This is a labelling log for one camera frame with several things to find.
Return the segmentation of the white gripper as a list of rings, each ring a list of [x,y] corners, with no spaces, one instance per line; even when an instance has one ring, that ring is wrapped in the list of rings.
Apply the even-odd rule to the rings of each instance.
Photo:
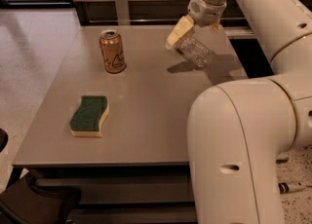
[[[165,47],[172,49],[184,36],[194,29],[194,22],[203,27],[210,25],[213,33],[218,33],[220,26],[220,17],[222,16],[227,4],[212,5],[204,0],[190,0],[187,12],[188,15],[183,16],[172,32],[167,37]]]

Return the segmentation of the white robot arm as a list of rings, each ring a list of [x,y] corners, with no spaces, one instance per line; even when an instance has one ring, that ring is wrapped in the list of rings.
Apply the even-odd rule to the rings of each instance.
[[[312,14],[298,0],[236,0],[274,73],[202,92],[187,148],[199,224],[284,224],[277,157],[311,142]],[[226,0],[190,0],[167,39],[220,19]]]

